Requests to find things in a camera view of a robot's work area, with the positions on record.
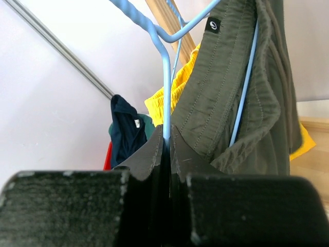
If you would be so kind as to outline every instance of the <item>yellow fabric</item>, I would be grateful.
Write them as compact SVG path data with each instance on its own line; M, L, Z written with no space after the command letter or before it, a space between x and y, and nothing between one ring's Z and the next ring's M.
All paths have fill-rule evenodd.
M190 61L177 72L176 78L173 80L171 87L171 113L173 113L180 95L183 92L188 79L190 78L199 49L200 44L191 52ZM149 110L153 124L155 126L163 124L163 87L151 98L145 100L145 105ZM291 161L301 156L303 153L306 153L316 145L307 130L301 124L300 127L303 137L303 144L295 153L290 155Z

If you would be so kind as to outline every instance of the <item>green garment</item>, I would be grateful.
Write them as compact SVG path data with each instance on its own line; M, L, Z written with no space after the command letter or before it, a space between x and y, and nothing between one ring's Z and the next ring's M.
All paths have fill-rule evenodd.
M148 140L150 139L151 135L153 134L153 131L155 130L155 127L152 122L152 118L144 114L138 114L138 116L140 116L145 122L145 135L146 135L146 139ZM111 124L108 129L108 133L110 135L112 133L112 128L113 128L113 124Z
M302 144L286 48L282 0L222 0L206 30L172 124L206 161L228 174L289 174ZM228 148L257 17L259 35L235 144Z

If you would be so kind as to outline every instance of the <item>blue wire hanger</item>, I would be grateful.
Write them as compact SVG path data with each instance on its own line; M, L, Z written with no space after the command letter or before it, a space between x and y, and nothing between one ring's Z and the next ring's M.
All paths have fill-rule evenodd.
M181 30L173 35L169 35L166 31L158 25L153 24L153 22L143 15L140 11L138 11L133 4L131 4L128 0L110 0L116 7L118 7L127 17L129 17L135 24L140 26L146 32L150 34L151 40L159 53L162 57L162 64L163 64L163 140L164 140L164 147L166 147L166 152L169 153L169 139L170 139L170 120L171 120L171 83L173 80L173 75L170 74L170 58L168 51L164 47L163 43L161 42L160 38L162 38L167 43L173 43L177 40L180 40L186 33L188 33L193 27L195 27L203 18L205 18L210 11L221 1L221 0L213 0L203 11L201 11L193 20L189 22L185 22L181 16L179 15L178 11L175 11L173 4L170 0L167 0L167 4L172 8L174 13L177 15L179 23L181 25ZM240 99L237 115L234 122L232 137L230 140L229 146L231 147L237 135L237 130L239 128L239 124L241 121L242 110L246 98L247 88L250 80L252 64L255 55L255 49L257 44L257 37L258 37L258 20L255 27L255 32L253 36L252 46L250 57L247 66L247 72L244 80L242 96ZM176 54L175 59L175 66L176 68L176 60L178 56Z

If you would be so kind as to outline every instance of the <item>navy blue garment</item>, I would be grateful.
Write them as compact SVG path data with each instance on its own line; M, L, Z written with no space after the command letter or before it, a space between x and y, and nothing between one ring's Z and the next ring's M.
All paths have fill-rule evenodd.
M112 97L111 111L113 119L113 128L110 133L112 140L111 167L113 168L143 146L147 137L143 118L120 95Z

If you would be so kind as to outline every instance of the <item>red garment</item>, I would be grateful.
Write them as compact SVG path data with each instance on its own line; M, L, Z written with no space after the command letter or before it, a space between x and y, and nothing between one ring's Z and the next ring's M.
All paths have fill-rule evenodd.
M110 142L109 146L108 146L105 164L104 164L104 168L103 168L104 171L111 170L111 156L112 156L112 142Z

